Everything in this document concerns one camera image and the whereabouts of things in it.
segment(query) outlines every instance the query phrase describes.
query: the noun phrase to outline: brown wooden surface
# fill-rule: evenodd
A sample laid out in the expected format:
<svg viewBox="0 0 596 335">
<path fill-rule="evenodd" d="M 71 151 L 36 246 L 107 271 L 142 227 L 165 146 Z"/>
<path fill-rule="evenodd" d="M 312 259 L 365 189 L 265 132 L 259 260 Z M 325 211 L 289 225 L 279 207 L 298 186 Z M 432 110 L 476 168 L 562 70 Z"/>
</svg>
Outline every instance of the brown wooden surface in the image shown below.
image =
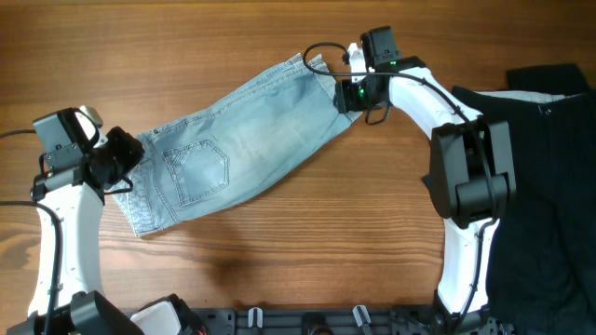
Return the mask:
<svg viewBox="0 0 596 335">
<path fill-rule="evenodd" d="M 209 106 L 313 43 L 348 45 L 385 24 L 445 87 L 499 89 L 506 69 L 566 61 L 596 84 L 593 1 L 6 2 L 0 131 L 87 104 L 106 128 L 138 134 Z M 334 69 L 338 55 L 326 53 Z M 27 199 L 40 152 L 32 135 L 0 141 L 0 199 Z M 106 295 L 126 310 L 172 292 L 196 307 L 430 302 L 443 227 L 419 181 L 427 165 L 427 139 L 396 111 L 377 127 L 359 120 L 254 200 L 144 239 L 109 199 L 100 231 Z M 1 213 L 4 332 L 33 297 L 40 229 L 33 210 Z"/>
</svg>

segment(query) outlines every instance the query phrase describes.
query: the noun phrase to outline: denim pocket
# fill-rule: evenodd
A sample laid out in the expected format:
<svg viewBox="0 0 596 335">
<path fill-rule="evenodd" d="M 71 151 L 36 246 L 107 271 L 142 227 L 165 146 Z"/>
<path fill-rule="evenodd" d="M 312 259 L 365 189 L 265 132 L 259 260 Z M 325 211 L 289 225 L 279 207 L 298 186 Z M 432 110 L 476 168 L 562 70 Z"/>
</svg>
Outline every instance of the denim pocket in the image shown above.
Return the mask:
<svg viewBox="0 0 596 335">
<path fill-rule="evenodd" d="M 162 153 L 184 207 L 229 184 L 229 159 L 209 140 L 196 141 Z"/>
</svg>

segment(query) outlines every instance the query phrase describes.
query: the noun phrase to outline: folded fabric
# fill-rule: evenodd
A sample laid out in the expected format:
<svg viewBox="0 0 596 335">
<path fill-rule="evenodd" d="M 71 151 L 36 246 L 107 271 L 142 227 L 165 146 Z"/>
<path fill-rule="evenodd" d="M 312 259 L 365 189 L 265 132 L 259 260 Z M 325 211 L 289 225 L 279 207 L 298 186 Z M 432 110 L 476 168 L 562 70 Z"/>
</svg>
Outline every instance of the folded fabric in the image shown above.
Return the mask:
<svg viewBox="0 0 596 335">
<path fill-rule="evenodd" d="M 328 71 L 320 55 L 310 65 Z M 338 113 L 334 84 L 298 54 L 211 107 L 139 135 L 145 154 L 128 175 L 133 191 L 115 195 L 135 234 L 240 204 L 283 178 L 361 115 Z"/>
<path fill-rule="evenodd" d="M 596 333 L 596 93 L 540 86 L 565 90 L 453 90 L 488 120 L 509 123 L 518 192 L 492 244 L 491 313 L 547 334 Z"/>
</svg>

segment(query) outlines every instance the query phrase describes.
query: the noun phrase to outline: jeans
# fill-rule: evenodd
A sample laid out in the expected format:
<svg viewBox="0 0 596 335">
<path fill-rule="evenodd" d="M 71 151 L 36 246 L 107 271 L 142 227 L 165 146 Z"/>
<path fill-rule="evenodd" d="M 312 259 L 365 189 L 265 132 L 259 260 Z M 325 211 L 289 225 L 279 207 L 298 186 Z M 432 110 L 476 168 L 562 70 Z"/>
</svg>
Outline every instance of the jeans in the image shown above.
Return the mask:
<svg viewBox="0 0 596 335">
<path fill-rule="evenodd" d="M 327 66 L 319 55 L 310 64 Z M 335 80 L 298 54 L 211 107 L 137 137 L 145 154 L 115 201 L 136 235 L 148 235 L 251 199 L 352 125 Z M 126 187 L 120 182 L 114 189 Z"/>
</svg>

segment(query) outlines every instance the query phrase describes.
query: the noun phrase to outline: wooden table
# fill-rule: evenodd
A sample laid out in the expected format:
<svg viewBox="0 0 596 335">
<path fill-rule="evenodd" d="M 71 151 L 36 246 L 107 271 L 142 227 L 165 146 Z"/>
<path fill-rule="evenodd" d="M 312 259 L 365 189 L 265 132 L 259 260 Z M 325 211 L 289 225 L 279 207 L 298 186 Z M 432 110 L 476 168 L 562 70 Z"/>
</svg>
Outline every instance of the wooden table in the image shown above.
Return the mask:
<svg viewBox="0 0 596 335">
<path fill-rule="evenodd" d="M 596 84 L 593 1 L 7 2 L 0 131 L 87 104 L 106 128 L 138 134 L 211 105 L 313 43 L 348 45 L 387 24 L 404 55 L 426 61 L 445 87 L 499 89 L 506 69 L 569 61 Z M 325 56 L 342 69 L 336 51 Z M 106 296 L 124 310 L 172 292 L 195 307 L 431 302 L 443 226 L 420 182 L 427 139 L 399 111 L 380 126 L 363 122 L 248 203 L 163 233 L 135 237 L 109 199 L 100 231 Z M 36 136 L 0 141 L 0 199 L 28 198 L 41 152 Z M 4 332 L 25 319 L 33 297 L 40 228 L 31 209 L 1 213 Z"/>
</svg>

